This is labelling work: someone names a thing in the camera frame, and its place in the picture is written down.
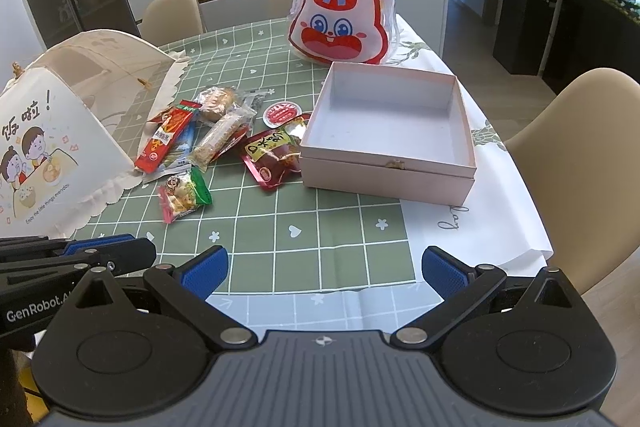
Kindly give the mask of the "green cartoon ball snack packet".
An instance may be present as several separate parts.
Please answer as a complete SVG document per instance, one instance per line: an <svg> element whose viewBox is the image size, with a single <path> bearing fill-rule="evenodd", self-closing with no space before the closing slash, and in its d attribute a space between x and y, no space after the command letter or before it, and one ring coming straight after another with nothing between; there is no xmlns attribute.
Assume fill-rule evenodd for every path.
<svg viewBox="0 0 640 427"><path fill-rule="evenodd" d="M201 207L213 204L213 197L201 170L191 167L173 174L158 188L163 220L170 225Z"/></svg>

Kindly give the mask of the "red long snack packet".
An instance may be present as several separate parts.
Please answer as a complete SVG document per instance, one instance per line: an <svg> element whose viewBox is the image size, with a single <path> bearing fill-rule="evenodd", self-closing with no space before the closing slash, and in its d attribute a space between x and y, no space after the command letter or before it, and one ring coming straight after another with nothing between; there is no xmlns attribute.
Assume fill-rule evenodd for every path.
<svg viewBox="0 0 640 427"><path fill-rule="evenodd" d="M152 123L158 124L158 127L146 141L142 152L134 161L134 167L144 173L154 172L200 107L198 102L182 100L156 115Z"/></svg>

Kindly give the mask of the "round bread clear wrapper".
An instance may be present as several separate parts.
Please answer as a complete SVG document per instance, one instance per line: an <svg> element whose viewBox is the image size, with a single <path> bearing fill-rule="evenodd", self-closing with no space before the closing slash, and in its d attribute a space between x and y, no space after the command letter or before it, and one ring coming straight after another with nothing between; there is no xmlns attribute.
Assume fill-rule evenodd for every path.
<svg viewBox="0 0 640 427"><path fill-rule="evenodd" d="M224 117L229 110L234 109L238 101L238 94L234 88L209 87L200 92L195 102L198 108L198 117L203 122L213 124Z"/></svg>

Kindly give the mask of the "blue snack packet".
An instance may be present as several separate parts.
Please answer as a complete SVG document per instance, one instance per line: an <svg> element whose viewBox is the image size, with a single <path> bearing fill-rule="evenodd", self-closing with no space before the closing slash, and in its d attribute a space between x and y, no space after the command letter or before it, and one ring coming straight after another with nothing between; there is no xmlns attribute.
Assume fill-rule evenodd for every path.
<svg viewBox="0 0 640 427"><path fill-rule="evenodd" d="M198 127L198 125L195 121L189 122L177 136L174 144L171 145L167 155L156 170L142 176L144 183L151 183L152 181L163 178L163 176L172 176L173 174L183 172L190 168L189 155L193 148L196 127Z"/></svg>

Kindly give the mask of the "green grid tablecloth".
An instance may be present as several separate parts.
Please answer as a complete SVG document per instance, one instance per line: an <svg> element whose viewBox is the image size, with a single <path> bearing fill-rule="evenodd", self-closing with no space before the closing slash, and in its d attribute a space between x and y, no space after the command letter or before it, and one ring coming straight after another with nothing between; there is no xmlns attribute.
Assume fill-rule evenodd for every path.
<svg viewBox="0 0 640 427"><path fill-rule="evenodd" d="M157 184L143 183L91 218L77 237L144 237L158 260L171 265L213 245L226 248L228 279L210 302L258 333L393 332L439 303L421 274L428 246L468 265L488 262L524 277L536 274L551 255L500 136L470 96L463 103L477 170L460 206L316 190L296 174L267 191L230 152L205 173L209 206L165 223Z"/></svg>

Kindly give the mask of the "white cartoon food cover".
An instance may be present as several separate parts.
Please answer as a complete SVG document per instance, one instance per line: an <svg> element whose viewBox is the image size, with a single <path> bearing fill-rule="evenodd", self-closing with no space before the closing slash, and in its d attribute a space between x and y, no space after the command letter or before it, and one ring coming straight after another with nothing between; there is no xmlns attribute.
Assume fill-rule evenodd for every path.
<svg viewBox="0 0 640 427"><path fill-rule="evenodd" d="M82 32L1 95L1 235L68 237L140 184L152 117L189 59L126 32Z"/></svg>

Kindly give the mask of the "sesame bar clear wrapper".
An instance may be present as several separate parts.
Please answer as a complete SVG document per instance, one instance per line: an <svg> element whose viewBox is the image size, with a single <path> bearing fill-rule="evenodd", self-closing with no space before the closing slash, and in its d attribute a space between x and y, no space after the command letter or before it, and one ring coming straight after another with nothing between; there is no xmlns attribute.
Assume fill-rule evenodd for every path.
<svg viewBox="0 0 640 427"><path fill-rule="evenodd" d="M243 124L247 124L254 115L254 110L247 106L240 106L230 113L224 114L192 150L191 164L205 171L234 135L234 132L238 131Z"/></svg>

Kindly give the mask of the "dark red jujube packet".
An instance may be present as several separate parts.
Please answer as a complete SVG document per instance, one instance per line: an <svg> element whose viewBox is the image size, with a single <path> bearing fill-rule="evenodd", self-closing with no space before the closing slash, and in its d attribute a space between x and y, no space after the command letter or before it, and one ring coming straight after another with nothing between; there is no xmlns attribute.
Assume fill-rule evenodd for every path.
<svg viewBox="0 0 640 427"><path fill-rule="evenodd" d="M290 174L302 172L300 144L311 113L291 118L281 126L249 136L240 144L240 157L256 183L275 190Z"/></svg>

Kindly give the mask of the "pink open gift box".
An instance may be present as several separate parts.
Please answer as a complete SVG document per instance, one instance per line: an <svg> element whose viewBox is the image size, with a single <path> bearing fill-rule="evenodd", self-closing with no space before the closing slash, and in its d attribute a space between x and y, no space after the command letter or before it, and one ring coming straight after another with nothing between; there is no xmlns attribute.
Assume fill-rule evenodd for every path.
<svg viewBox="0 0 640 427"><path fill-rule="evenodd" d="M335 62L300 144L308 187L459 206L475 182L456 77Z"/></svg>

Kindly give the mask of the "beige chair right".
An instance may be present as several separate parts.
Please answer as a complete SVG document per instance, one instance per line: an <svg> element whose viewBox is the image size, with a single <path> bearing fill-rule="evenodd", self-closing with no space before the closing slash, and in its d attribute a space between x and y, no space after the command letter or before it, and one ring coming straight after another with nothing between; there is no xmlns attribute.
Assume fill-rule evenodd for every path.
<svg viewBox="0 0 640 427"><path fill-rule="evenodd" d="M639 85L597 68L504 143L552 245L550 262L580 293L639 247Z"/></svg>

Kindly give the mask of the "round red lid cup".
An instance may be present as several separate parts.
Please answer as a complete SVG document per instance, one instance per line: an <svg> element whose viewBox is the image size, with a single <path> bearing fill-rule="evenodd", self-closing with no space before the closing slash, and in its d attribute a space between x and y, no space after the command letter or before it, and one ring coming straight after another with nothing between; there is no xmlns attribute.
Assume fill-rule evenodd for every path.
<svg viewBox="0 0 640 427"><path fill-rule="evenodd" d="M302 113L298 104L289 101L269 105L262 113L262 121L268 128L277 128Z"/></svg>

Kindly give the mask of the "beige chair far left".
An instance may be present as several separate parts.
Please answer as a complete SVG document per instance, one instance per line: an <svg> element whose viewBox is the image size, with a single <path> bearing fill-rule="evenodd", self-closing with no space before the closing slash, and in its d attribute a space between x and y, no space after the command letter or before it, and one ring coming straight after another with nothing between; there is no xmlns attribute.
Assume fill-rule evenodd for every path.
<svg viewBox="0 0 640 427"><path fill-rule="evenodd" d="M204 34L198 0L154 0L145 9L141 38L154 46Z"/></svg>

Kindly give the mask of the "black fish tank cabinet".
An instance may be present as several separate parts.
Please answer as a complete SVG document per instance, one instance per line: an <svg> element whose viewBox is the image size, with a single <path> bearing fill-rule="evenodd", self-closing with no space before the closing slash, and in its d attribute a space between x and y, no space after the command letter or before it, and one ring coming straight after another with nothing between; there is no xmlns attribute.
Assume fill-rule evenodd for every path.
<svg viewBox="0 0 640 427"><path fill-rule="evenodd" d="M639 0L503 0L492 55L554 93L599 67L638 79Z"/></svg>

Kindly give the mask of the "red rabbit face bag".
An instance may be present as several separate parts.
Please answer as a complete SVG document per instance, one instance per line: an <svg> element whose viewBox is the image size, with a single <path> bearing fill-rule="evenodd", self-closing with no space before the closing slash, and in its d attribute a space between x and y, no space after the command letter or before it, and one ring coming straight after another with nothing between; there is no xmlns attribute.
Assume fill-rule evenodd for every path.
<svg viewBox="0 0 640 427"><path fill-rule="evenodd" d="M396 0L293 0L286 36L309 61L383 64L398 45Z"/></svg>

